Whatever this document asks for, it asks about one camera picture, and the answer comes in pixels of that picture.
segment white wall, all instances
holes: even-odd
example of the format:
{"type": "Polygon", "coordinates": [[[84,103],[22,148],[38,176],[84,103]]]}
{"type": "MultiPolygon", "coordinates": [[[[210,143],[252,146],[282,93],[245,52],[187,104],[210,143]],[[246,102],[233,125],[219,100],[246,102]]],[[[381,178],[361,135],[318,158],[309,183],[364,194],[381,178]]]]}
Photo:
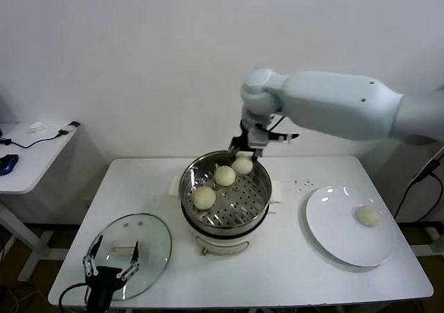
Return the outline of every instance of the white wall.
{"type": "MultiPolygon", "coordinates": [[[[239,86],[254,67],[437,90],[443,9],[444,0],[0,0],[2,119],[77,119],[107,161],[200,155],[238,133],[239,86]]],[[[357,154],[375,175],[395,147],[285,128],[300,139],[267,154],[357,154]]]]}

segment blue mouse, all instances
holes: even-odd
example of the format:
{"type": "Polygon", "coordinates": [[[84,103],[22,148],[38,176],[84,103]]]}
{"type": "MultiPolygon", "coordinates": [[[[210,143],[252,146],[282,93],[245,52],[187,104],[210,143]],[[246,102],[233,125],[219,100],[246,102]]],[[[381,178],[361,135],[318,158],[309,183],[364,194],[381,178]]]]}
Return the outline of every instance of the blue mouse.
{"type": "Polygon", "coordinates": [[[4,157],[0,158],[0,176],[9,174],[14,169],[14,166],[18,161],[18,155],[5,155],[4,157]]]}

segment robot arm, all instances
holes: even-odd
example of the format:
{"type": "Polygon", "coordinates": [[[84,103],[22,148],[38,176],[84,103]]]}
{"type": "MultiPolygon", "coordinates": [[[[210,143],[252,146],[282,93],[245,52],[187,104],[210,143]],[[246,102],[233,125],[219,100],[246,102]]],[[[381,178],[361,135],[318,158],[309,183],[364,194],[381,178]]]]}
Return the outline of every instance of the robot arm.
{"type": "Polygon", "coordinates": [[[287,76],[257,69],[245,79],[241,96],[241,127],[248,145],[235,137],[232,150],[260,155],[270,140],[265,127],[275,113],[298,126],[346,139],[444,140],[444,92],[406,96],[364,76],[318,71],[287,76]]]}

